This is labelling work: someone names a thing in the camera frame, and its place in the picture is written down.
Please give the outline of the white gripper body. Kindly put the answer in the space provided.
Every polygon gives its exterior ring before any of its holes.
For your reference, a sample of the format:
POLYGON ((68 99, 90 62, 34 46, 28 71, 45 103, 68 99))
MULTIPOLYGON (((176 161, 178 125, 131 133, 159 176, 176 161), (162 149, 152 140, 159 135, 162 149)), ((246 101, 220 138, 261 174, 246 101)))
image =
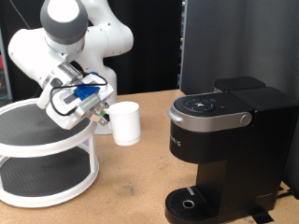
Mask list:
POLYGON ((71 130, 92 114, 107 116, 101 113, 101 103, 107 102, 113 91, 104 77, 89 74, 82 80, 53 87, 46 112, 61 128, 71 130))

